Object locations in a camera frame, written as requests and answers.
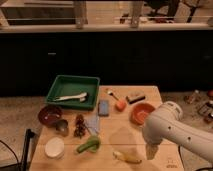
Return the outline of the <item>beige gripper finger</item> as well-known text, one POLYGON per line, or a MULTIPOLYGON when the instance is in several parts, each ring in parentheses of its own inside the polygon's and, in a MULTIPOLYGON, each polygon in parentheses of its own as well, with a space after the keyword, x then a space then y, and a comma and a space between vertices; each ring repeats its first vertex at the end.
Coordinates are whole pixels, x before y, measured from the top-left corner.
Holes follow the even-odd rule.
POLYGON ((146 145, 146 158, 148 160, 153 160, 157 152, 158 152, 157 145, 150 145, 150 144, 146 145))

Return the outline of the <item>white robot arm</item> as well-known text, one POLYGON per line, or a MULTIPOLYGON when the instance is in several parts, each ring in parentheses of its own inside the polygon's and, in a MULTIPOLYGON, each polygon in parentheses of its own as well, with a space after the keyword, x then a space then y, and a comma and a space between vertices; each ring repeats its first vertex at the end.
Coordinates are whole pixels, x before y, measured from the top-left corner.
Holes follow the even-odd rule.
POLYGON ((149 145, 160 145, 163 139, 174 142, 213 164, 213 134, 181 122, 183 110, 166 101, 145 119, 142 136, 149 145))

